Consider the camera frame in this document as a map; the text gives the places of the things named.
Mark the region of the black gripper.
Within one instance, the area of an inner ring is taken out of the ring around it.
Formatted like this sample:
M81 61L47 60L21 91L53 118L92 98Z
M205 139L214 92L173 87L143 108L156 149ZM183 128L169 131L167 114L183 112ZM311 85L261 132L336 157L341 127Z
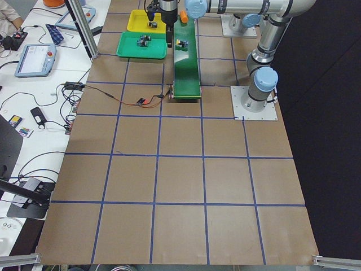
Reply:
M152 0L149 5L144 1L144 11L149 21L154 21L155 14L161 15L161 20L166 24L165 35L168 48L173 47L174 23L178 20L177 0Z

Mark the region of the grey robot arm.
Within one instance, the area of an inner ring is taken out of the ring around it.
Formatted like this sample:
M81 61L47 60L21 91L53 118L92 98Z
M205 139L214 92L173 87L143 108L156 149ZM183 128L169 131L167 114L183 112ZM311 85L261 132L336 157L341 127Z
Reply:
M249 112L261 112L267 98L278 83L278 74L270 67L276 49L291 19L308 11L315 1L185 1L187 15L193 19L206 13L232 13L267 15L261 39L247 57L246 65L251 84L241 98L242 106Z
M179 1L151 1L149 5L144 1L143 8L149 22L153 22L155 13L161 15L161 21L166 24L165 37L168 48L172 48L174 38L174 24L178 20ZM208 11L211 1L186 1L186 15L198 19ZM261 16L258 14L234 14L230 21L230 28L233 31L254 27L259 23Z

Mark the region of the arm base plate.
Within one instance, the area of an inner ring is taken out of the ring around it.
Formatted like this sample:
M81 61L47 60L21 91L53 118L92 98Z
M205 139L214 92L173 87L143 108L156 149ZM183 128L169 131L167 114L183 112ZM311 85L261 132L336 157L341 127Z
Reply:
M225 37L256 38L255 26L261 17L257 14L222 15L222 32Z
M235 120L278 121L275 103L253 100L248 86L231 86L232 107Z

